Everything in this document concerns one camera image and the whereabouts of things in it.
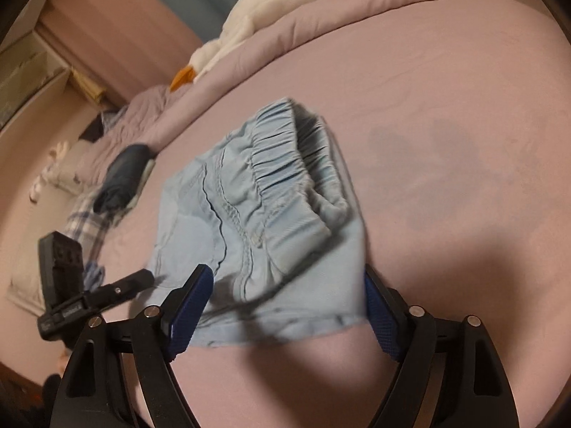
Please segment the light blue denim pants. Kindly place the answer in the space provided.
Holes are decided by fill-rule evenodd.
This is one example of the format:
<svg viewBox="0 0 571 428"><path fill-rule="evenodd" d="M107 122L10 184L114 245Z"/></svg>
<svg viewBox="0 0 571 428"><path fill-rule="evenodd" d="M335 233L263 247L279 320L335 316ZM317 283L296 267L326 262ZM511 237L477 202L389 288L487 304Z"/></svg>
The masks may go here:
<svg viewBox="0 0 571 428"><path fill-rule="evenodd" d="M148 267L160 304L197 265L214 291L197 346L289 342L365 317L366 234L348 170L325 121L290 98L163 185Z"/></svg>

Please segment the blue frayed denim garment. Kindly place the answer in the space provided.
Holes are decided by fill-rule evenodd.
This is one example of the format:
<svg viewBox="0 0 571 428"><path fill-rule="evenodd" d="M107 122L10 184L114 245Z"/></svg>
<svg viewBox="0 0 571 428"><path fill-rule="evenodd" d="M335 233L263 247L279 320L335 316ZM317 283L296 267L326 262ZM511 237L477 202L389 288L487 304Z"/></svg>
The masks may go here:
<svg viewBox="0 0 571 428"><path fill-rule="evenodd" d="M92 292L102 286L105 280L106 269L95 261L87 263L83 272L84 290Z"/></svg>

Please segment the plaid pillow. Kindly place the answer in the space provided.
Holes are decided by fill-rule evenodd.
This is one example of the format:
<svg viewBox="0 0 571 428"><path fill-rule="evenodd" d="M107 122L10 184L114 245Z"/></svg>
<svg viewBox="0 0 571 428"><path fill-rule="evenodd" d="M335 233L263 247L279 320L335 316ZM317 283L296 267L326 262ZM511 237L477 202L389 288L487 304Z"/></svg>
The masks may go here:
<svg viewBox="0 0 571 428"><path fill-rule="evenodd" d="M98 261L113 220L112 214L94 212L94 203L100 190L100 187L95 187L79 195L64 228L64 234L80 244L84 265Z"/></svg>

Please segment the cream pillow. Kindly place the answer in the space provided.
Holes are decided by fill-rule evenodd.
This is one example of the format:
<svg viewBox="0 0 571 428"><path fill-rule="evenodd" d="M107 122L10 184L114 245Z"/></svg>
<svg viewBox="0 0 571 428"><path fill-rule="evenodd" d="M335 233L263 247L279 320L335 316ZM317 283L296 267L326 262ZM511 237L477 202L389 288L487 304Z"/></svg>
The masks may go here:
<svg viewBox="0 0 571 428"><path fill-rule="evenodd" d="M46 174L46 181L76 196L92 188L91 184L79 177L79 162L91 146L85 140L72 145L69 142L59 143L55 148L58 155Z"/></svg>

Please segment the dark blue folded jeans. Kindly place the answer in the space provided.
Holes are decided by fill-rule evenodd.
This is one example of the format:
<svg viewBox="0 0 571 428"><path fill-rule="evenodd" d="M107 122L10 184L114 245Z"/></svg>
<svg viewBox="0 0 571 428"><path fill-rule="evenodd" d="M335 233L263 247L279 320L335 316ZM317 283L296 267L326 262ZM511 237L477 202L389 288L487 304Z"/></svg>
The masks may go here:
<svg viewBox="0 0 571 428"><path fill-rule="evenodd" d="M123 149L109 165L106 178L94 200L95 214L115 214L126 209L136 196L147 163L154 158L150 148L136 143Z"/></svg>

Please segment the pink quilt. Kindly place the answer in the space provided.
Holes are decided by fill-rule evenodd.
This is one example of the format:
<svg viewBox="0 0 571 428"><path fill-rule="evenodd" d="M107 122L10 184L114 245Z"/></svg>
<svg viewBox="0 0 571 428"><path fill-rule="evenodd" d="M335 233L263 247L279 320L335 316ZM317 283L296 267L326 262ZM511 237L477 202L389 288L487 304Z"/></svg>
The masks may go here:
<svg viewBox="0 0 571 428"><path fill-rule="evenodd" d="M101 183L114 158L135 143L159 153L220 98L307 42L369 17L430 1L435 0L314 0L281 17L272 16L269 25L217 53L194 85L175 92L158 85L135 96L118 124L81 156L76 177L83 184Z"/></svg>

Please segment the wooden shelf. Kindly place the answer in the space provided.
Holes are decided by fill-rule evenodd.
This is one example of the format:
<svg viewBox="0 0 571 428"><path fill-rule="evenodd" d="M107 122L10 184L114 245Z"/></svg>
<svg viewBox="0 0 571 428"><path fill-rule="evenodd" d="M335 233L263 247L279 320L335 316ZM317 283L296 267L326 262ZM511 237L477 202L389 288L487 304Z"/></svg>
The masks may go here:
<svg viewBox="0 0 571 428"><path fill-rule="evenodd" d="M106 102L106 89L70 65L34 30L5 35L1 42L1 129L27 106L57 94L69 82L93 105Z"/></svg>

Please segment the pink bed sheet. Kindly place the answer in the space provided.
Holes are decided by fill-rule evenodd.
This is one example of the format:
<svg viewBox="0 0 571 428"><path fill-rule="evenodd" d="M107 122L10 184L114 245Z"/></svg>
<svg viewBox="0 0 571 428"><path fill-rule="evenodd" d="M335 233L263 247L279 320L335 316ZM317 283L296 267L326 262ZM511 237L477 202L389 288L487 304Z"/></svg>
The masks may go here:
<svg viewBox="0 0 571 428"><path fill-rule="evenodd" d="M106 237L109 280L147 263L163 181L284 97L334 133L375 269L435 316L480 316L521 427L539 425L570 375L570 44L556 22L514 0L435 0L276 59L163 150ZM173 362L203 427L367 427L394 366L366 323Z"/></svg>

